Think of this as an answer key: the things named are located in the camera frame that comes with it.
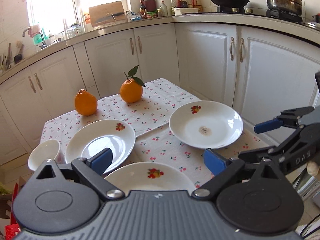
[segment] plate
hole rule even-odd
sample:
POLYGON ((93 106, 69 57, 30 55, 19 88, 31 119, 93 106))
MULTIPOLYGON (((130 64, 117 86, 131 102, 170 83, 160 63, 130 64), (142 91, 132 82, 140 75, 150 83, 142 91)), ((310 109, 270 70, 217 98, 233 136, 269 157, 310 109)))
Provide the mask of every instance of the plate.
POLYGON ((126 122, 106 119, 83 127, 70 140, 66 150, 66 163, 85 157, 87 159, 104 148, 110 148, 113 154, 112 164, 105 172, 110 172, 123 163, 130 155, 136 135, 126 122))
POLYGON ((198 101, 176 109, 170 117, 169 127, 185 144, 200 149, 218 149, 240 137, 243 122, 229 106, 214 101, 198 101))
POLYGON ((187 175, 162 163, 132 163, 112 172, 105 179, 126 195, 130 190, 187 190, 191 195, 196 189, 187 175))

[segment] orange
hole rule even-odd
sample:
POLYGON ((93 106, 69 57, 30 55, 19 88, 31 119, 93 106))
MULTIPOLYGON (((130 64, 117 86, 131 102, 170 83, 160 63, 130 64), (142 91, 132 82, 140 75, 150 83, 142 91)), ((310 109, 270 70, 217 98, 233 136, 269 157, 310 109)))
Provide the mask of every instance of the orange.
POLYGON ((81 89, 75 97, 75 107, 79 114, 89 116, 97 111, 98 102, 94 95, 81 89))
POLYGON ((127 103, 134 103, 141 99, 143 88, 133 79, 127 79, 120 88, 120 96, 127 103))

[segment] white plastic container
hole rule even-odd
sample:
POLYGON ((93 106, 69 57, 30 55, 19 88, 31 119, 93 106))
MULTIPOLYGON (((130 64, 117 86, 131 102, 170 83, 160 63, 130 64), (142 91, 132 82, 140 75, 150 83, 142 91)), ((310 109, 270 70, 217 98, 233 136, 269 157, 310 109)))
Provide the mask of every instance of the white plastic container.
POLYGON ((176 16, 183 15, 184 13, 197 13, 199 12, 198 8, 174 8, 174 14, 176 16))

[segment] cabinet handle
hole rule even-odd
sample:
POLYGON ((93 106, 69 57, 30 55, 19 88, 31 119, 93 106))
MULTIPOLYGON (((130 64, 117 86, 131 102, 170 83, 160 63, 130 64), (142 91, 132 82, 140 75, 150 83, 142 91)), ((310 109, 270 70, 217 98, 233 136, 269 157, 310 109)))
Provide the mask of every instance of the cabinet handle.
POLYGON ((134 46, 133 46, 132 38, 130 38, 130 45, 131 45, 132 55, 134 55, 134 46))
POLYGON ((231 37, 231 44, 230 44, 230 59, 233 60, 233 55, 232 55, 232 45, 233 42, 235 41, 235 39, 233 37, 231 37))
POLYGON ((140 36, 138 36, 138 43, 139 43, 140 54, 142 54, 142 44, 141 44, 140 36))
POLYGON ((243 47, 244 39, 241 38, 241 43, 240 43, 240 62, 243 62, 243 57, 242 57, 242 47, 243 47))
POLYGON ((28 78, 29 78, 30 86, 31 86, 31 88, 33 89, 33 92, 36 93, 37 91, 36 91, 36 89, 35 89, 35 86, 33 85, 33 82, 32 82, 32 80, 31 80, 31 77, 29 76, 28 78))
POLYGON ((38 84, 40 90, 42 90, 42 86, 41 86, 41 83, 40 83, 40 80, 39 80, 39 78, 38 78, 37 73, 35 73, 35 77, 36 77, 36 81, 37 81, 37 84, 38 84))

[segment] tablecloth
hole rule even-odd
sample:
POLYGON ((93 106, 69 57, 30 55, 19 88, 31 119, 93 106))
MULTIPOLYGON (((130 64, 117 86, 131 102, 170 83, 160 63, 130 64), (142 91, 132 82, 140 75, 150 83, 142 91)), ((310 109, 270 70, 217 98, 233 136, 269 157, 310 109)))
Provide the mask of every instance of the tablecloth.
MULTIPOLYGON (((143 97, 136 103, 127 104, 120 95, 114 95, 99 100, 98 110, 91 116, 81 116, 74 110, 47 121, 40 142, 57 139, 65 153, 71 138, 89 123, 103 119, 122 120, 136 133, 134 149, 123 165, 141 161, 165 163, 185 173, 196 187, 200 187, 212 177, 203 163, 204 150, 185 145, 169 129, 169 118, 175 109, 195 101, 199 99, 182 88, 158 79, 146 83, 143 97)), ((265 146, 267 144, 257 136, 244 130, 236 142, 217 152, 230 158, 242 150, 265 146)))

